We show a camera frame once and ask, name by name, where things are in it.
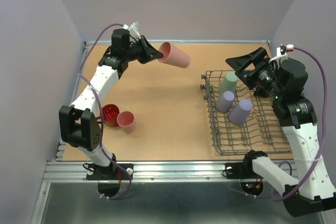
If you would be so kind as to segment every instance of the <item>dish rack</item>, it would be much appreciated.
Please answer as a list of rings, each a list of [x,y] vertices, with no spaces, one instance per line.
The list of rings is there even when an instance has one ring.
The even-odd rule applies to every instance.
[[[279,126],[269,98],[256,97],[238,80],[234,105],[239,100],[249,99],[253,109],[243,125],[229,121],[228,113],[216,110],[219,98],[218,87],[228,70],[211,70],[201,75],[205,84],[204,100],[207,101],[213,146],[219,155],[244,155],[250,150],[264,151],[267,154],[291,153],[289,142]]]

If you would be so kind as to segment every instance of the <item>gray wall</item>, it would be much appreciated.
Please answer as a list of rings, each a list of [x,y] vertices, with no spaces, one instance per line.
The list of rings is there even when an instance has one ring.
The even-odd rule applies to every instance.
[[[0,0],[0,223],[29,223],[82,41],[61,0]]]
[[[323,155],[330,178],[336,184],[334,131],[336,121],[336,0],[295,0],[272,39],[272,53],[275,54],[276,47],[280,43],[289,42],[317,56],[327,74],[328,138]],[[305,95],[312,101],[317,111],[319,136],[321,136],[323,87],[319,68],[313,60],[300,52],[294,52],[291,55],[306,65],[309,80],[306,84]]]
[[[150,39],[271,39],[292,1],[63,0],[84,41],[108,24],[135,20]]]

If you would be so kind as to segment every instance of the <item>cup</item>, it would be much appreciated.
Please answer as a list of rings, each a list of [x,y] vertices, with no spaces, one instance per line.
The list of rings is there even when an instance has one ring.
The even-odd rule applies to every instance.
[[[218,92],[223,94],[225,91],[231,91],[234,93],[236,91],[238,77],[234,72],[228,72],[225,75],[225,78],[219,85]]]
[[[157,59],[161,63],[179,68],[186,68],[190,65],[189,55],[170,42],[163,43],[159,48],[159,52],[163,54],[162,58]]]
[[[126,132],[135,130],[135,117],[130,111],[121,112],[117,117],[117,122]]]
[[[235,94],[231,91],[225,91],[216,101],[216,109],[220,112],[228,112],[235,101]]]
[[[117,127],[117,117],[119,115],[119,108],[114,104],[108,104],[103,107],[104,123],[109,127]]]
[[[253,103],[248,99],[243,99],[229,113],[229,119],[233,124],[242,125],[248,118]]]

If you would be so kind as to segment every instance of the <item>purple cable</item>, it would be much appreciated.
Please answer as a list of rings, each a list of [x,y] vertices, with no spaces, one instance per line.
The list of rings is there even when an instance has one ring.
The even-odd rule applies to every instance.
[[[97,105],[98,105],[98,108],[99,108],[99,113],[100,113],[100,117],[101,117],[101,137],[103,137],[103,131],[104,131],[104,116],[103,116],[103,109],[102,109],[102,106],[101,106],[101,103],[100,103],[100,100],[99,100],[99,96],[96,92],[96,90],[94,89],[94,87],[91,85],[91,82],[85,78],[84,76],[82,76],[81,74],[79,75],[80,78],[82,78],[86,83],[87,85],[91,86],[92,87],[92,92],[93,92],[93,95],[94,97],[96,98],[96,101],[97,101]],[[105,157],[113,164],[115,165],[118,169],[122,170],[124,173],[127,174],[128,176],[128,179],[129,179],[129,184],[128,184],[128,187],[127,189],[121,194],[121,195],[118,195],[118,196],[113,196],[113,197],[106,197],[103,195],[104,198],[106,199],[119,199],[121,198],[122,196],[124,196],[130,189],[131,187],[131,183],[132,183],[132,178],[131,176],[129,175],[129,173],[123,168],[121,167],[119,164],[117,164],[112,158],[109,157],[109,155],[106,153],[106,151],[104,150],[103,146],[102,146],[102,141],[100,142],[99,146],[101,147],[101,150],[102,152],[104,153]]]
[[[288,161],[282,161],[278,166],[281,167],[283,164],[287,164],[289,166],[289,175],[292,176],[292,172],[293,172],[293,169],[292,169],[292,166],[290,165],[290,163]],[[275,192],[274,192],[274,188],[272,187],[272,192],[271,192],[271,195],[253,195],[253,194],[248,194],[248,193],[244,193],[240,190],[237,190],[237,189],[233,189],[232,187],[230,187],[230,189],[232,191],[235,191],[237,193],[240,193],[240,194],[244,194],[245,196],[249,196],[249,197],[253,197],[253,198],[258,198],[258,199],[269,199],[269,198],[273,198],[275,196]]]
[[[94,49],[95,45],[98,43],[98,40],[100,39],[100,37],[103,35],[103,33],[105,33],[105,31],[113,26],[123,26],[122,24],[118,24],[118,23],[114,23],[112,25],[109,25],[107,27],[104,28],[103,31],[101,31],[100,35],[98,36],[98,38],[96,39],[96,41],[93,43],[92,47],[90,48],[89,52],[86,54],[84,60],[82,61],[80,67],[79,67],[79,72],[82,73],[83,67],[85,65],[86,60],[89,58],[89,55],[91,54],[92,50]]]
[[[277,199],[275,201],[283,201],[283,200],[286,200],[288,199],[289,197],[291,197],[293,194],[295,194],[295,192],[297,190],[299,190],[299,188],[306,182],[306,180],[309,178],[309,176],[312,174],[313,170],[315,169],[316,165],[317,165],[317,162],[318,162],[318,159],[321,157],[322,155],[322,152],[323,152],[323,148],[324,148],[324,144],[325,144],[325,139],[326,139],[326,117],[325,117],[325,112],[327,110],[327,79],[325,77],[325,73],[324,73],[324,69],[323,69],[323,66],[322,64],[319,62],[319,60],[314,56],[312,55],[310,52],[302,49],[302,48],[299,48],[299,47],[294,47],[295,50],[298,50],[298,51],[301,51],[301,52],[304,52],[305,54],[309,55],[315,62],[316,64],[319,66],[320,68],[320,71],[321,71],[321,74],[322,74],[322,80],[323,80],[323,109],[322,109],[322,141],[321,141],[321,146],[316,154],[316,157],[315,157],[315,161],[313,161],[313,163],[311,164],[309,170],[307,171],[307,173],[304,175],[304,177],[302,178],[302,180],[297,184],[296,187],[293,188],[292,191],[290,191],[288,194],[286,194],[285,196],[283,196],[282,198],[280,199]]]

